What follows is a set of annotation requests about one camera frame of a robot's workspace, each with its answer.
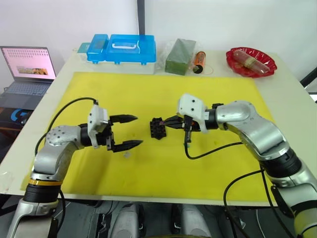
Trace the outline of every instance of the silver robot arm segment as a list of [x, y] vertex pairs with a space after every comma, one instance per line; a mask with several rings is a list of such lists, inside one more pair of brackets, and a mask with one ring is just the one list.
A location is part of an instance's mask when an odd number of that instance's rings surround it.
[[[317, 179], [276, 125], [262, 118], [249, 102], [235, 101], [207, 109], [200, 99], [189, 94], [179, 100], [177, 113], [184, 117], [181, 127], [185, 130], [197, 131], [199, 127], [206, 133], [206, 129], [219, 127], [236, 133], [274, 184], [271, 190], [280, 210], [295, 218], [296, 233], [305, 238], [317, 237]], [[180, 128], [175, 119], [171, 127]]]
[[[129, 140], [116, 145], [111, 130], [115, 122], [125, 123], [135, 119], [137, 117], [132, 115], [108, 118], [106, 109], [94, 104], [87, 123], [79, 126], [61, 125], [50, 130], [44, 147], [35, 157], [29, 183], [19, 201], [7, 238], [46, 238], [49, 233], [56, 233], [57, 222], [50, 216], [57, 207], [57, 196], [73, 153], [87, 146], [98, 148], [105, 145], [107, 150], [119, 152], [141, 144], [141, 140]], [[39, 227], [32, 230], [30, 226]]]

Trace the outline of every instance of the yellow ring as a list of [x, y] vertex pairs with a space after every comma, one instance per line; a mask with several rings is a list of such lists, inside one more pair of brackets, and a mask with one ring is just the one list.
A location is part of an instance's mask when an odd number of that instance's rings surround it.
[[40, 186], [59, 186], [63, 181], [41, 181], [41, 180], [29, 180], [29, 184], [40, 185]]

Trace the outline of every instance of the green foam block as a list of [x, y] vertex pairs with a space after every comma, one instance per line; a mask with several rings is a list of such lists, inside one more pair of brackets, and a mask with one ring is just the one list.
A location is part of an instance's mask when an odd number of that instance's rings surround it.
[[192, 59], [196, 41], [177, 39], [166, 58], [165, 72], [185, 75]]

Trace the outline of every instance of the cable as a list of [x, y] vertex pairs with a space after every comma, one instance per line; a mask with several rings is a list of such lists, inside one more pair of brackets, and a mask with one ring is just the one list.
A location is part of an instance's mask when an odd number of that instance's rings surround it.
[[290, 237], [290, 238], [294, 238], [294, 236], [292, 235], [292, 233], [287, 229], [287, 227], [285, 226], [285, 224], [283, 223], [282, 219], [280, 218], [280, 216], [278, 215], [277, 211], [275, 210], [274, 208], [274, 205], [272, 203], [272, 200], [271, 200], [271, 197], [269, 195], [269, 192], [268, 192], [268, 187], [267, 187], [267, 183], [266, 183], [266, 179], [265, 179], [265, 175], [264, 175], [264, 169], [260, 166], [261, 168], [261, 174], [262, 174], [262, 180], [263, 180], [263, 183], [264, 183], [264, 188], [265, 188], [265, 193], [266, 193], [266, 196], [267, 196], [267, 199], [268, 199], [268, 202], [269, 202], [269, 205], [274, 213], [274, 215], [276, 216], [276, 219], [278, 220], [279, 224], [282, 226], [283, 230], [285, 230], [285, 232], [287, 233], [287, 235]]
[[36, 143], [35, 150], [34, 150], [35, 156], [38, 154], [40, 143], [45, 138], [46, 134], [47, 132], [44, 135], [42, 135], [41, 138], [38, 140], [38, 143]]
[[262, 230], [260, 221], [259, 221], [258, 209], [256, 209], [256, 217], [257, 217], [257, 223], [258, 223], [259, 229], [260, 229], [260, 231], [261, 231], [261, 234], [262, 234], [263, 238], [266, 238], [265, 235], [264, 235], [264, 232], [263, 232], [263, 230]]
[[237, 231], [236, 231], [236, 228], [234, 227], [234, 224], [232, 223], [232, 220], [229, 219], [229, 222], [230, 222], [230, 226], [231, 226], [231, 229], [232, 229], [233, 237], [234, 238], [238, 238]]
[[[70, 204], [71, 204], [71, 202], [67, 203], [65, 208], [68, 207]], [[63, 212], [63, 209], [54, 216], [54, 219], [56, 219], [60, 215], [60, 213], [62, 213], [62, 212]]]
[[61, 197], [61, 204], [62, 204], [63, 214], [61, 216], [60, 223], [59, 223], [58, 228], [57, 228], [57, 232], [59, 232], [61, 226], [63, 225], [64, 219], [65, 219], [65, 213], [66, 213], [66, 203], [65, 203], [64, 194], [63, 194], [63, 192], [61, 190], [59, 191], [59, 194], [60, 194], [60, 197]]
[[242, 144], [243, 144], [242, 142], [235, 142], [235, 143], [223, 145], [223, 146], [220, 146], [220, 147], [218, 147], [218, 148], [216, 148], [216, 149], [210, 150], [210, 151], [208, 151], [208, 152], [206, 152], [206, 153], [204, 153], [204, 154], [202, 154], [202, 155], [192, 157], [192, 156], [190, 156], [190, 155], [188, 154], [187, 135], [188, 135], [188, 132], [186, 131], [186, 132], [185, 132], [185, 139], [184, 139], [185, 154], [186, 154], [187, 158], [188, 158], [188, 159], [191, 159], [191, 160], [199, 159], [199, 158], [201, 158], [201, 157], [203, 157], [203, 156], [209, 155], [209, 154], [214, 153], [214, 152], [216, 152], [216, 151], [218, 151], [218, 150], [222, 150], [222, 149], [224, 149], [224, 148], [227, 148], [227, 147], [230, 147], [230, 146], [233, 146], [233, 145], [242, 145]]
[[251, 172], [251, 173], [248, 173], [246, 175], [242, 175], [238, 178], [236, 178], [235, 180], [233, 180], [227, 187], [226, 189], [224, 190], [224, 193], [223, 193], [223, 203], [224, 203], [224, 207], [225, 209], [227, 210], [227, 213], [228, 213], [228, 216], [229, 216], [229, 219], [238, 227], [239, 231], [244, 235], [245, 238], [250, 238], [248, 236], [248, 234], [242, 229], [241, 225], [233, 218], [230, 210], [229, 210], [229, 207], [227, 205], [227, 193], [230, 189], [230, 187], [237, 181], [245, 178], [245, 177], [248, 177], [248, 176], [251, 176], [251, 175], [255, 175], [255, 174], [258, 174], [258, 173], [261, 173], [262, 170], [258, 170], [258, 171], [254, 171], [254, 172]]
[[67, 103], [64, 107], [62, 107], [58, 113], [54, 116], [54, 118], [52, 119], [49, 127], [48, 127], [48, 130], [47, 132], [41, 136], [41, 138], [39, 139], [39, 141], [37, 142], [36, 146], [35, 146], [35, 156], [37, 155], [38, 153], [38, 149], [39, 149], [39, 145], [41, 143], [41, 141], [45, 138], [46, 134], [51, 130], [54, 122], [56, 121], [57, 117], [62, 113], [62, 111], [64, 111], [65, 108], [67, 108], [69, 105], [75, 103], [75, 102], [78, 102], [78, 101], [81, 101], [81, 100], [92, 100], [94, 102], [94, 104], [97, 104], [98, 105], [98, 101], [94, 98], [91, 98], [91, 97], [83, 97], [83, 98], [77, 98], [73, 101], [70, 101], [69, 103]]
[[310, 227], [307, 227], [305, 230], [303, 230], [303, 232], [301, 233], [301, 236], [303, 236], [304, 232], [309, 230], [310, 228], [316, 227], [317, 228], [317, 224], [316, 225], [312, 225]]
[[69, 105], [75, 103], [75, 102], [78, 102], [78, 101], [81, 101], [81, 100], [92, 100], [94, 102], [94, 104], [97, 104], [98, 105], [98, 101], [94, 98], [90, 98], [90, 97], [83, 97], [83, 98], [77, 98], [77, 99], [74, 99], [73, 101], [70, 101], [69, 103], [67, 103], [64, 107], [62, 107], [58, 113], [55, 115], [55, 117], [52, 119], [49, 127], [48, 127], [48, 130], [47, 132], [49, 132], [55, 122], [55, 120], [57, 119], [57, 117], [62, 113], [62, 111], [64, 111], [65, 108], [67, 108]]
[[[212, 214], [212, 216], [216, 219], [217, 224], [218, 224], [218, 227], [219, 227], [219, 230], [220, 230], [220, 233], [221, 233], [221, 235], [222, 235], [223, 237], [225, 237], [224, 234], [223, 234], [223, 232], [222, 232], [222, 230], [220, 229], [219, 217], [218, 217], [219, 214], [213, 213], [211, 210], [208, 209], [207, 205], [204, 205], [204, 208], [205, 208], [210, 214]], [[234, 238], [237, 238], [237, 237], [236, 237], [237, 234], [236, 234], [236, 231], [235, 231], [234, 226], [231, 225], [231, 228], [232, 228], [233, 235], [235, 236]]]

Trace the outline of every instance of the red bowl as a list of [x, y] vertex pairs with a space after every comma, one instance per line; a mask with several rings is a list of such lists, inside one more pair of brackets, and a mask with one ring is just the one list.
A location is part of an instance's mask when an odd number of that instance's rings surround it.
[[[256, 58], [261, 63], [265, 64], [267, 67], [269, 67], [269, 72], [265, 74], [258, 74], [253, 72], [252, 70], [244, 67], [241, 63], [237, 62], [233, 58], [233, 52], [236, 50], [242, 50], [248, 55]], [[273, 75], [274, 71], [277, 69], [277, 66], [274, 62], [274, 60], [268, 56], [267, 54], [258, 51], [256, 49], [248, 48], [248, 47], [238, 47], [238, 48], [232, 48], [230, 51], [226, 53], [227, 55], [227, 63], [232, 68], [232, 70], [244, 77], [251, 77], [251, 78], [260, 78], [260, 77], [266, 77], [269, 75]]]

